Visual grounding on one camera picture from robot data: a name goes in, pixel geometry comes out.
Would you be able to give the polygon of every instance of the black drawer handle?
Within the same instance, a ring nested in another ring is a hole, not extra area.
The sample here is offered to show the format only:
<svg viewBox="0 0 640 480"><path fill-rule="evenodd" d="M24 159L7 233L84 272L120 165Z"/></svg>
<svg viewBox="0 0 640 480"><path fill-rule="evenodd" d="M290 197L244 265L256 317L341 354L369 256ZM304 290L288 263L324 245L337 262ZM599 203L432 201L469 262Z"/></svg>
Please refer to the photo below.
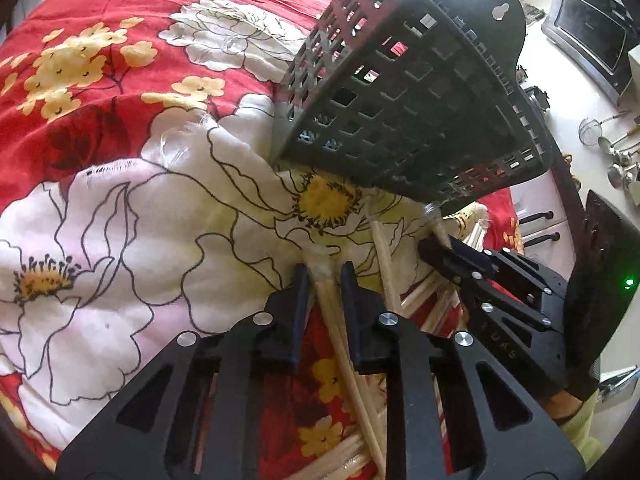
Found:
<svg viewBox="0 0 640 480"><path fill-rule="evenodd" d="M526 224L528 222L533 222L534 220L538 220L539 218L546 218L547 220L551 220L553 217L553 211L547 211L546 213L536 213L535 215L525 216L522 220L520 220L520 225Z"/></svg>
<svg viewBox="0 0 640 480"><path fill-rule="evenodd" d="M542 235L537 238L533 238L528 242L524 242L525 247L531 247L534 245L541 244L542 242L546 242L547 240L551 240L552 242L557 242L560 239L560 233L555 232L550 235Z"/></svg>

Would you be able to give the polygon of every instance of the perforated basket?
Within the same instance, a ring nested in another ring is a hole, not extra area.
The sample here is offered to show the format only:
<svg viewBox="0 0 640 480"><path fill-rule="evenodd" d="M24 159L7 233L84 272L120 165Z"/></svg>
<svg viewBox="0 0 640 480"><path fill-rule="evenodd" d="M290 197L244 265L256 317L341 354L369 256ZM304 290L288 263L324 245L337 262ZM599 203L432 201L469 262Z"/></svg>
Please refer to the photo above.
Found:
<svg viewBox="0 0 640 480"><path fill-rule="evenodd" d="M285 158L445 213L551 163L518 0L333 0L276 90Z"/></svg>

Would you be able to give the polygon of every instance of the bedsheet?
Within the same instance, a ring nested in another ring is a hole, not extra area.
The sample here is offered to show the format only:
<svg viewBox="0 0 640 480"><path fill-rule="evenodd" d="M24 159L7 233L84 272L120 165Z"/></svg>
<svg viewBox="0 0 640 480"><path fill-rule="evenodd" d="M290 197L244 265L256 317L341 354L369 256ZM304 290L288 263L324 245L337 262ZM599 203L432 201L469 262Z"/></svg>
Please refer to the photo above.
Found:
<svg viewBox="0 0 640 480"><path fill-rule="evenodd" d="M51 470L177 333L261 310L306 248L382 290L365 204L398 291L430 271L419 204L263 158L274 85L329 1L46 0L0 47L0 404ZM521 248L509 191L483 202L452 234L489 211L487 244ZM316 308L262 431L278 480L357 431Z"/></svg>

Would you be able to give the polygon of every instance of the white cabinet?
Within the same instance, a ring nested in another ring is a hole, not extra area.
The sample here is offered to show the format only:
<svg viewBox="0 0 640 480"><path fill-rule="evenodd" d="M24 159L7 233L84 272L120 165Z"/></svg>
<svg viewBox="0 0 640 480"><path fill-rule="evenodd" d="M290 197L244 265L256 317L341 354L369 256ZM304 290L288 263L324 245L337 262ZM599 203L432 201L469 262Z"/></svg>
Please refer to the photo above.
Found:
<svg viewBox="0 0 640 480"><path fill-rule="evenodd" d="M566 220L562 200L556 189L551 170L537 178L511 187L511 199L520 221L538 213L552 216L552 218L541 217L531 222L521 223L520 232L523 237Z"/></svg>
<svg viewBox="0 0 640 480"><path fill-rule="evenodd" d="M560 274L567 281L575 265L574 242L569 231L569 224L564 221L547 229L523 237L524 243L543 237L549 239L524 249L525 256Z"/></svg>

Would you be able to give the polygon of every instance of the person's hand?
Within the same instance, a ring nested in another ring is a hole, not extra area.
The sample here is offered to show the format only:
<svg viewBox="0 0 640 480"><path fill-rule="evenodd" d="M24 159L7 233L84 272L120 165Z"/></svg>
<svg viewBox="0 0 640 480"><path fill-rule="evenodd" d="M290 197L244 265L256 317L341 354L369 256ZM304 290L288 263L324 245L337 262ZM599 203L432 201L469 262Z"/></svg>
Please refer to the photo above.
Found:
<svg viewBox="0 0 640 480"><path fill-rule="evenodd" d="M549 399L545 405L545 411L553 420L559 420L575 415L581 407L580 399L563 390Z"/></svg>

